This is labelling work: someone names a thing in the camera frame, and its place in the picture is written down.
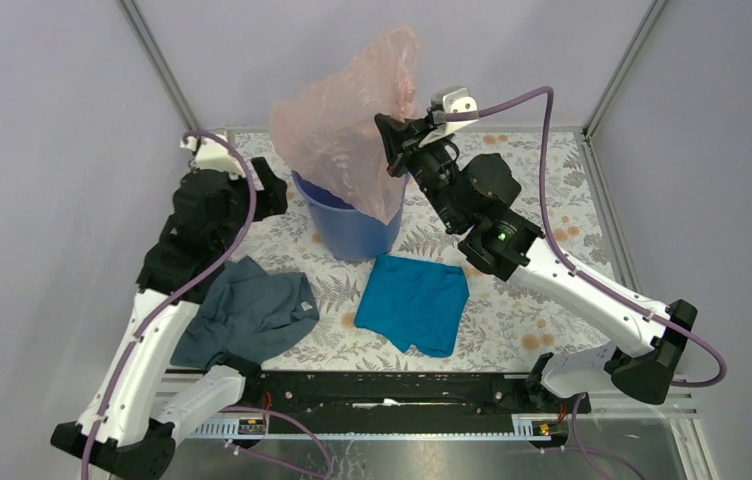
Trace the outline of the pink plastic trash bag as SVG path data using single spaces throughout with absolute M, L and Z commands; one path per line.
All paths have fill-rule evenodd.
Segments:
M 403 182 L 386 171 L 374 118 L 420 117 L 418 50 L 417 34 L 398 27 L 270 112 L 275 152 L 292 171 L 383 224 L 401 206 Z

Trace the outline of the floral patterned table mat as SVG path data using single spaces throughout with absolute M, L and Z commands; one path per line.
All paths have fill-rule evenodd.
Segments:
M 539 164 L 540 137 L 533 132 L 467 132 L 454 141 L 463 160 L 500 154 L 522 187 L 513 209 L 534 223 L 548 219 L 562 249 L 603 275 L 614 274 L 577 134 L 552 133 L 545 165 Z M 575 353 L 606 341 L 557 303 L 514 280 L 501 282 L 467 266 L 457 238 L 446 234 L 418 187 L 409 184 L 392 254 L 464 268 L 469 299 L 451 356 L 403 353 L 354 324 L 371 263 L 335 259 L 304 198 L 295 188 L 287 198 L 287 212 L 253 226 L 237 255 L 253 258 L 271 274 L 306 274 L 320 320 L 294 347 L 267 360 L 267 370 L 526 372 L 543 353 Z

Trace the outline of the grey-blue crumpled garment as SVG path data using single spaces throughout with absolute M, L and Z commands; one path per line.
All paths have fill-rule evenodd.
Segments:
M 170 364 L 204 369 L 224 354 L 261 364 L 294 347 L 319 320 L 306 274 L 270 274 L 246 256 L 225 264 Z

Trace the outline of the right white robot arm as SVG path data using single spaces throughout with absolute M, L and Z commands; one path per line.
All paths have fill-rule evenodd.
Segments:
M 450 136 L 431 143 L 425 119 L 378 114 L 387 171 L 412 177 L 459 251 L 484 274 L 514 280 L 576 314 L 608 343 L 572 354 L 544 354 L 525 386 L 527 402 L 549 412 L 564 399 L 612 387 L 650 405 L 665 402 L 698 310 L 690 302 L 646 298 L 550 246 L 540 226 L 511 208 L 521 191 L 499 154 L 465 166 Z

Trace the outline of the teal folded cloth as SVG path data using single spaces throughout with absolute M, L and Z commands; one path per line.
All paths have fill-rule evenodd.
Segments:
M 384 336 L 403 353 L 414 347 L 426 356 L 447 358 L 454 353 L 468 299 L 460 267 L 381 255 L 354 324 Z

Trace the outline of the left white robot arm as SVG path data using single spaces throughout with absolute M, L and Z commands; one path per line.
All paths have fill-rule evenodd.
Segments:
M 126 331 L 90 405 L 75 421 L 55 426 L 51 445 L 120 479 L 158 479 L 177 446 L 215 411 L 248 411 L 262 385 L 243 365 L 207 368 L 161 407 L 156 389 L 175 348 L 223 264 L 254 221 L 287 210 L 287 184 L 263 157 L 245 176 L 198 168 L 172 197 L 173 210 L 137 277 Z

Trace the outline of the blue plastic trash bin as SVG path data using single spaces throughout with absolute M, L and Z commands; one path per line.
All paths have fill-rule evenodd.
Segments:
M 292 171 L 292 180 L 329 252 L 342 261 L 366 261 L 389 253 L 398 238 L 403 206 L 384 224 Z

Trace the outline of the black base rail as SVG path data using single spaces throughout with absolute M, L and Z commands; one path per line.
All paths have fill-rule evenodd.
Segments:
M 516 416 L 556 421 L 591 410 L 559 399 L 524 374 L 266 371 L 248 379 L 240 405 L 286 414 L 319 436 L 513 432 Z

